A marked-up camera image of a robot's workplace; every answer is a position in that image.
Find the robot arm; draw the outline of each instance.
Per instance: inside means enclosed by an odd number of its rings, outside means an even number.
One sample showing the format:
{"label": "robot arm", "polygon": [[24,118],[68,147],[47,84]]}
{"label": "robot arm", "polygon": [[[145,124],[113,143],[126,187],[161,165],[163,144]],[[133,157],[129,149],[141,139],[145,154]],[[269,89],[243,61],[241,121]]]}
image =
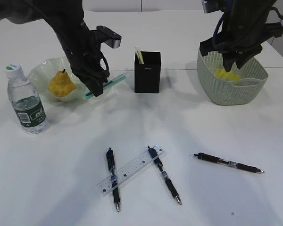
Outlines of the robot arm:
{"label": "robot arm", "polygon": [[224,12],[212,38],[200,43],[200,51],[206,56],[211,51],[223,55],[228,72],[236,63],[240,69],[253,56],[262,51],[261,43],[271,37],[281,37],[280,23],[266,24],[276,0],[202,0],[205,13]]}
{"label": "robot arm", "polygon": [[97,97],[109,77],[100,45],[118,48],[122,37],[104,26],[90,31],[83,17],[82,0],[0,0],[0,19],[23,24],[43,18],[55,31],[73,73]]}

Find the bottle label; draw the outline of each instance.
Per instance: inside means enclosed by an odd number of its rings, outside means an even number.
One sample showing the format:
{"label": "bottle label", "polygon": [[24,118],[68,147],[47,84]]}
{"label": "bottle label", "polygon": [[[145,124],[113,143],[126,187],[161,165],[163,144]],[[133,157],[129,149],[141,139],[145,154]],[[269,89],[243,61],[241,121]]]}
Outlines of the bottle label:
{"label": "bottle label", "polygon": [[24,127],[38,126],[42,122],[44,122],[46,118],[41,101],[38,103],[36,107],[33,107],[25,111],[16,110],[16,109],[14,110],[18,116],[21,125]]}

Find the pen holder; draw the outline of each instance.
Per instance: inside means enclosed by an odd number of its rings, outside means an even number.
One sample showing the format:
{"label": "pen holder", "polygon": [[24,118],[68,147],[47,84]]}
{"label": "pen holder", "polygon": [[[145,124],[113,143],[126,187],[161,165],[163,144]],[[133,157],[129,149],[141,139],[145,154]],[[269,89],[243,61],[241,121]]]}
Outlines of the pen holder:
{"label": "pen holder", "polygon": [[160,52],[141,52],[144,64],[135,55],[134,91],[136,93],[159,93],[161,57]]}

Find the plastic basket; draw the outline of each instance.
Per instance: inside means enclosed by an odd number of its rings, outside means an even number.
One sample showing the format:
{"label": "plastic basket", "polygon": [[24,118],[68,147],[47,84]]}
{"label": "plastic basket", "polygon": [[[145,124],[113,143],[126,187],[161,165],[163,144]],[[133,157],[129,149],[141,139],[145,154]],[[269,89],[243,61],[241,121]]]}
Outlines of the plastic basket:
{"label": "plastic basket", "polygon": [[234,64],[236,81],[225,81],[214,75],[216,68],[223,69],[222,54],[210,52],[203,57],[198,51],[197,72],[199,81],[212,102],[218,105],[244,105],[252,101],[264,86],[268,75],[263,66],[250,59],[241,69]]}

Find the yellow object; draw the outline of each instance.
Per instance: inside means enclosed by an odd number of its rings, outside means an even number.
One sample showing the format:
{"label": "yellow object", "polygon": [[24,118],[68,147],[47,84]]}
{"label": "yellow object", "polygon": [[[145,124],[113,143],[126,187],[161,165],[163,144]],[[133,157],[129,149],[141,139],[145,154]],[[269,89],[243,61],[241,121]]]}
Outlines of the yellow object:
{"label": "yellow object", "polygon": [[137,50],[137,52],[138,52],[138,55],[140,57],[141,64],[143,65],[142,52],[140,50]]}
{"label": "yellow object", "polygon": [[64,70],[58,71],[48,84],[48,90],[57,97],[66,97],[75,90],[75,84],[70,80],[68,73]]}
{"label": "yellow object", "polygon": [[240,79],[240,76],[237,74],[234,74],[232,70],[230,70],[229,72],[226,72],[225,69],[220,69],[220,68],[217,68],[215,70],[215,76],[217,78],[220,78],[226,81],[236,81]]}

